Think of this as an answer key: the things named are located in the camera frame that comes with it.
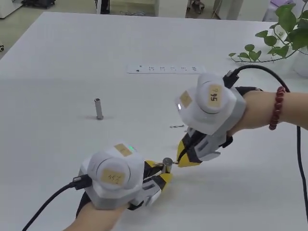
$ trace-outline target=plant leaf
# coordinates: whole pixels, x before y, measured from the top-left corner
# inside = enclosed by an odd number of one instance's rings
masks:
[[[264,43],[270,47],[275,46],[275,44],[277,43],[277,39],[275,36],[271,35],[271,36],[266,36],[264,38]]]
[[[308,46],[308,29],[298,28],[289,34],[289,39],[292,43],[292,49],[298,50]]]
[[[280,17],[280,15],[282,14],[282,12],[285,11],[285,10],[288,10],[288,11],[291,12],[291,10],[295,7],[295,5],[296,5],[295,3],[282,5],[282,6],[280,6],[280,7],[277,8],[277,10],[276,10],[275,13],[276,13],[276,15],[277,15],[278,17]]]
[[[281,47],[281,49],[277,50],[276,54],[278,54],[279,56],[281,56],[282,58],[285,59],[288,51],[289,51],[289,46],[285,45],[285,46]]]
[[[258,57],[258,58],[260,58],[261,53],[262,53],[262,51],[258,51],[258,52],[257,52],[257,57]]]
[[[278,26],[279,25],[279,23],[276,23],[276,24],[274,24],[274,25],[271,25],[269,28],[270,29],[274,29],[276,26]]]
[[[258,55],[257,53],[255,53],[254,51],[250,51],[249,52],[249,57],[255,62],[258,59]]]
[[[248,44],[245,46],[245,50],[246,51],[253,51],[255,48],[255,46],[253,44]]]
[[[285,31],[291,32],[296,26],[297,19],[290,10],[285,9],[279,15],[278,23]]]
[[[249,55],[245,52],[240,53],[240,55],[238,57],[249,59]]]
[[[306,29],[308,29],[308,20],[306,20],[306,19],[300,19],[299,21],[298,21],[298,28],[306,28]]]
[[[259,37],[259,38],[265,38],[267,35],[268,35],[268,32],[267,30],[263,30],[259,33],[256,33],[256,37]]]
[[[281,49],[280,47],[274,47],[274,48],[272,48],[272,49],[268,52],[268,54],[273,54],[273,55],[275,55],[275,54],[277,54],[277,52],[279,52],[280,49]]]
[[[308,10],[304,11],[300,17],[308,19]]]

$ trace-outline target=black cable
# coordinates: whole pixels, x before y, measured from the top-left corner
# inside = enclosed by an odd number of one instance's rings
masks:
[[[287,87],[287,85],[285,84],[285,82],[272,70],[268,69],[267,67],[264,66],[259,66],[259,65],[245,65],[245,66],[241,66],[239,68],[237,68],[236,70],[234,70],[234,72],[231,74],[232,76],[237,76],[240,71],[245,70],[245,69],[260,69],[263,71],[268,72],[269,74],[271,74],[275,79],[278,80],[278,82],[285,88],[286,92],[290,92],[289,88]],[[307,183],[306,183],[306,177],[305,177],[305,173],[304,173],[304,169],[303,169],[303,164],[302,164],[302,154],[301,154],[301,127],[300,126],[296,126],[296,136],[297,136],[297,142],[296,142],[296,149],[297,149],[297,162],[298,162],[298,168],[299,168],[299,172],[300,172],[300,176],[302,179],[302,184],[303,184],[303,193],[304,193],[304,201],[305,201],[305,210],[306,210],[306,219],[307,219],[307,223],[308,223],[308,195],[307,195]]]
[[[36,214],[31,218],[31,220],[26,224],[26,226],[22,229],[22,231],[26,231],[32,223],[38,218],[38,216],[43,212],[43,210],[47,207],[47,205],[53,201],[59,194],[63,193],[67,189],[75,188],[76,190],[84,189],[92,185],[92,179],[88,175],[82,175],[79,177],[73,178],[73,181],[64,187],[60,188],[57,192],[55,192],[36,212]]]

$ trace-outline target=masking tape label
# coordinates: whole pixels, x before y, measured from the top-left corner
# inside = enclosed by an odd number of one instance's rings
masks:
[[[132,152],[122,143],[117,144],[115,148],[123,155],[123,156],[128,156],[131,155]]]
[[[208,92],[208,106],[220,107],[221,105],[221,85],[212,84]]]
[[[123,185],[125,179],[124,172],[117,172],[111,169],[104,169],[101,176],[101,182],[114,184],[114,185]]]
[[[193,101],[187,91],[180,96],[180,100],[185,108],[187,108]]]

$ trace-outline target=white device housing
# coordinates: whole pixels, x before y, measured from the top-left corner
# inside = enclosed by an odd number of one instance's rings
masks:
[[[143,172],[143,157],[132,146],[119,142],[85,160],[79,174],[92,178],[92,186],[85,190],[97,209],[115,209],[137,196]]]
[[[218,89],[218,103],[210,101],[214,89]],[[213,135],[226,122],[236,103],[236,96],[224,86],[223,79],[211,73],[201,74],[196,88],[175,99],[182,121],[207,135]]]

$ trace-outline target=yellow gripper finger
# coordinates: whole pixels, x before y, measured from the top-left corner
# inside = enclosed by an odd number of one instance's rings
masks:
[[[189,134],[186,133],[184,138],[179,143],[177,153],[177,161],[179,163],[179,167],[192,167],[202,163],[202,161],[197,157],[194,146],[187,147],[187,145],[190,143],[190,139],[191,138]]]

